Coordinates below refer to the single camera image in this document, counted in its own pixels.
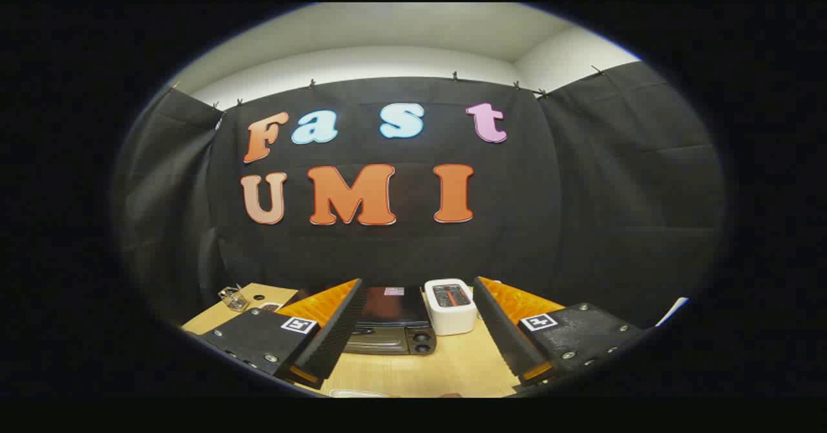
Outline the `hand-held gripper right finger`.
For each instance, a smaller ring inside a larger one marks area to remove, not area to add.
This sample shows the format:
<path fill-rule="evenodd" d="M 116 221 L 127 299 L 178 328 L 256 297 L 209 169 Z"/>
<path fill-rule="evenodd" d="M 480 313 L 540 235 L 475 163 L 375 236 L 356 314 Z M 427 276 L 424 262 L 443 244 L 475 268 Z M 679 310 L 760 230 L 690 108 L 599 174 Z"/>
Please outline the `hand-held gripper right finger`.
<path fill-rule="evenodd" d="M 596 304 L 564 306 L 476 277 L 474 301 L 520 388 L 555 384 L 596 370 L 646 337 L 647 330 Z"/>

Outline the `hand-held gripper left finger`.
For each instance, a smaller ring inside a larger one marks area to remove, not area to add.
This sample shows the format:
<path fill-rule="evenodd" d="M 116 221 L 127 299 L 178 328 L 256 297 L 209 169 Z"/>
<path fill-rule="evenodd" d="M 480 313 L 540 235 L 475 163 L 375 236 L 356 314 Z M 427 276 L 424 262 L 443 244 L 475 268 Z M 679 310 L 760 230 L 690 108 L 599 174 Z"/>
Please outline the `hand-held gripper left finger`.
<path fill-rule="evenodd" d="M 339 362 L 366 299 L 366 285 L 354 279 L 278 310 L 248 309 L 200 340 L 261 374 L 319 389 Z"/>

